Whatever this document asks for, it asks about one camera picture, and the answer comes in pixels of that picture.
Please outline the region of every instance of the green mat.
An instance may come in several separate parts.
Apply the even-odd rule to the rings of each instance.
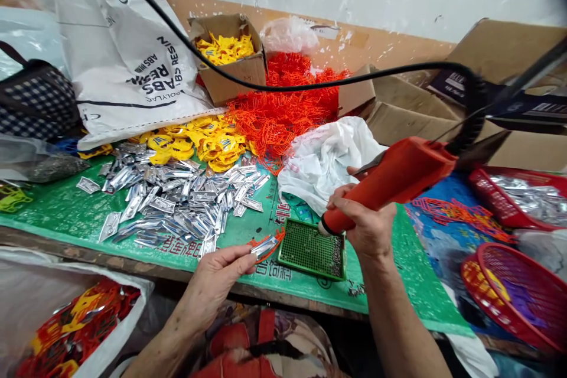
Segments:
[[[100,166],[110,160],[110,157],[91,160],[93,166],[82,175],[102,185],[104,179],[98,177],[97,173]],[[106,215],[126,208],[127,191],[122,190],[115,195],[103,192],[89,195],[75,187],[79,179],[80,176],[77,175],[51,184],[34,186],[31,191],[27,191],[34,201],[24,205],[17,213],[0,214],[0,225],[110,255],[174,269],[195,270],[200,248],[200,243],[197,242],[185,245],[172,238],[158,249],[140,247],[134,244],[133,238],[118,244],[112,243],[111,239],[98,244]],[[275,234],[275,230],[284,225],[285,218],[299,219],[302,211],[297,212],[297,207],[292,208],[287,203],[279,203],[277,185],[277,180],[272,178],[254,196],[255,200],[262,202],[264,213],[248,209],[243,217],[230,215],[226,233],[219,237],[219,247],[245,244],[253,237],[263,239],[268,234]],[[424,325],[432,331],[472,335],[469,325],[453,306],[435,276],[403,206],[398,206],[394,221],[393,246],[406,291]],[[347,280],[344,282],[331,282],[284,267],[276,262],[276,255],[260,264],[255,274],[244,276],[241,281],[258,288],[367,314],[366,296],[354,295],[361,292],[363,280],[354,249],[348,242],[346,251]]]

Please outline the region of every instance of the left hand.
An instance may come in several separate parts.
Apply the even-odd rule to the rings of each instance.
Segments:
[[[206,254],[168,324],[178,332],[205,332],[236,280],[256,270],[254,263],[258,258],[250,254],[251,249],[250,245],[237,245]]]

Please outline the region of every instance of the table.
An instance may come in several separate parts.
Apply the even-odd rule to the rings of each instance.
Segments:
[[[82,175],[102,183],[97,173],[108,160],[93,159],[93,166]],[[118,245],[109,241],[97,244],[98,232],[106,214],[122,211],[126,207],[125,192],[89,195],[75,188],[79,178],[77,175],[35,187],[31,191],[34,202],[16,214],[0,215],[0,226],[4,226],[0,243],[28,247],[150,278],[183,282],[190,279],[197,264],[197,243],[181,246],[170,238],[168,246],[164,243],[163,247],[155,250],[147,247],[140,249],[129,240]],[[256,196],[264,205],[265,213],[248,211],[242,219],[229,218],[227,229],[230,231],[219,238],[219,245],[247,243],[253,237],[261,239],[281,226],[285,217],[298,218],[289,205],[281,202],[277,192],[277,182],[272,178]],[[406,290],[425,326],[439,333],[470,334],[470,328],[451,304],[431,269],[403,206],[399,206],[394,223],[393,245],[396,264]],[[233,291],[311,311],[365,320],[366,296],[350,294],[351,289],[359,289],[363,284],[360,267],[350,244],[347,244],[347,276],[347,282],[329,282],[292,271],[269,259],[259,265],[257,273],[243,277]],[[500,349],[500,343],[495,340],[490,340],[489,345]],[[521,349],[512,348],[510,344],[506,346],[503,351],[521,355]]]
[[[39,235],[5,226],[0,226],[0,245],[32,249],[67,260],[90,263],[123,273],[143,276],[149,279],[161,278],[178,282],[188,282],[193,275],[192,272],[144,263],[130,258],[108,255],[100,251],[62,243],[53,239],[44,238]],[[357,321],[368,320],[367,315],[349,309],[335,307],[279,291],[258,288],[247,283],[237,282],[231,292],[234,294],[262,299],[266,302],[274,302],[341,318]],[[438,332],[432,332],[432,334],[436,339],[445,338],[443,334]],[[483,334],[477,334],[477,336],[489,350],[495,350],[511,356],[519,356],[529,359],[540,358],[539,352],[526,347],[524,344],[500,340]]]

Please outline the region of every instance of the checkered bag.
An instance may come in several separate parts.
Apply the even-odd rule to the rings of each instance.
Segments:
[[[5,54],[24,67],[0,82],[0,133],[48,140],[79,119],[73,85],[51,64],[25,60],[0,41]]]

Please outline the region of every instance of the red plastic basket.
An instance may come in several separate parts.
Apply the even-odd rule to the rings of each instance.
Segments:
[[[567,353],[567,284],[528,256],[485,243],[461,265],[467,290],[508,332],[545,353]]]
[[[546,230],[548,232],[564,229],[564,227],[545,223],[524,213],[506,192],[490,179],[490,175],[521,178],[532,186],[554,186],[564,197],[567,197],[567,178],[536,171],[503,167],[477,168],[468,178],[479,198],[494,213],[494,216],[502,226],[518,229]]]

